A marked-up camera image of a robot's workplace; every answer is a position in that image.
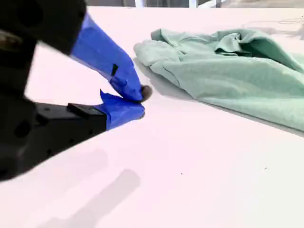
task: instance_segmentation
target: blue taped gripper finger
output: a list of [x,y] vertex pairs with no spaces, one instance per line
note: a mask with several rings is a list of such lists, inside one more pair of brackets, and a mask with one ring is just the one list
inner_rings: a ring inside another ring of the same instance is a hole
[[133,61],[88,14],[71,57],[99,72],[123,98],[133,101],[143,99]]
[[132,120],[144,116],[145,108],[140,103],[124,100],[123,98],[100,91],[103,104],[95,106],[96,109],[107,115],[107,130],[111,130]]

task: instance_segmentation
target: green towel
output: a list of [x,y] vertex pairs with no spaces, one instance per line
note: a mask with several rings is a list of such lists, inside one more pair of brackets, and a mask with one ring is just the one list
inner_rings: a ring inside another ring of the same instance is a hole
[[198,101],[304,131],[304,56],[288,54],[263,32],[160,29],[134,50]]

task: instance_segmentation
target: white table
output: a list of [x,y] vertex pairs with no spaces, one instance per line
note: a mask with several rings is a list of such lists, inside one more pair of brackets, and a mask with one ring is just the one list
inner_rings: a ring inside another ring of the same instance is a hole
[[[302,9],[90,8],[131,57],[158,28],[211,33]],[[297,31],[300,24],[251,27]],[[291,51],[299,37],[274,34]],[[191,100],[158,76],[144,119],[101,134],[0,184],[1,228],[302,228],[304,138]],[[40,46],[27,95],[98,104],[113,92],[96,72]]]

